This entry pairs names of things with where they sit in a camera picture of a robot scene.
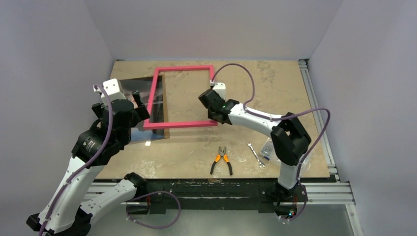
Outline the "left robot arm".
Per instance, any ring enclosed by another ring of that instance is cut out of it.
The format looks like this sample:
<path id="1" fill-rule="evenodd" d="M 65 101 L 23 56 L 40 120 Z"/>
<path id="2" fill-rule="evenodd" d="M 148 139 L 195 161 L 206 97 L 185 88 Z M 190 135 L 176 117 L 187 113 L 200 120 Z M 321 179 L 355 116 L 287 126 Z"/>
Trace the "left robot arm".
<path id="1" fill-rule="evenodd" d="M 110 190 L 82 202 L 110 159 L 130 143 L 130 129 L 149 118 L 140 93 L 134 91 L 131 95 L 137 108 L 126 98 L 116 98 L 110 106 L 103 103 L 92 106 L 98 119 L 78 137 L 53 198 L 40 213 L 27 218 L 26 224 L 33 231 L 47 236 L 86 236 L 93 224 L 117 205 L 145 198 L 147 182 L 132 172 Z"/>

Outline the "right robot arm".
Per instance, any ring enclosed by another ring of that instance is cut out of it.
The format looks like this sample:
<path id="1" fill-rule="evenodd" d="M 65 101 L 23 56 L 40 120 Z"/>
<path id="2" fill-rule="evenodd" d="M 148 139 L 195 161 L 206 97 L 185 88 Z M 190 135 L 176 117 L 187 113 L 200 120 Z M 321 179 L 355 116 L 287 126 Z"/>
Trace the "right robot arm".
<path id="1" fill-rule="evenodd" d="M 263 113 L 236 100 L 225 100 L 211 88 L 198 99 L 207 109 L 209 119 L 221 124 L 243 126 L 270 138 L 281 162 L 271 195 L 278 201 L 291 201 L 299 186 L 302 158 L 311 144 L 311 137 L 297 116 L 293 113 L 284 116 Z"/>

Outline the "pink picture frame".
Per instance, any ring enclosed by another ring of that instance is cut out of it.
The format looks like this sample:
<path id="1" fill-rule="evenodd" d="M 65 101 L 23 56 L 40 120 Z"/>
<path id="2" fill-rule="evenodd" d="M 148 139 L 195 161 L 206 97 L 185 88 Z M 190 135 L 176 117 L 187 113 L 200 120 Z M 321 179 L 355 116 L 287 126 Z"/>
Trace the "pink picture frame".
<path id="1" fill-rule="evenodd" d="M 209 72 L 209 80 L 214 76 L 214 66 L 209 65 L 185 65 L 185 66 L 166 66 L 156 67 L 153 73 L 151 89 L 149 93 L 149 102 L 147 110 L 151 114 L 153 109 L 153 100 L 156 93 L 157 80 L 160 72 L 174 72 L 174 71 L 198 71 L 207 70 Z M 199 128 L 199 127 L 213 127 L 218 123 L 213 120 L 202 121 L 181 121 L 181 122 L 157 122 L 153 123 L 150 119 L 144 121 L 143 128 L 146 130 L 154 129 L 171 129 L 171 128 Z"/>

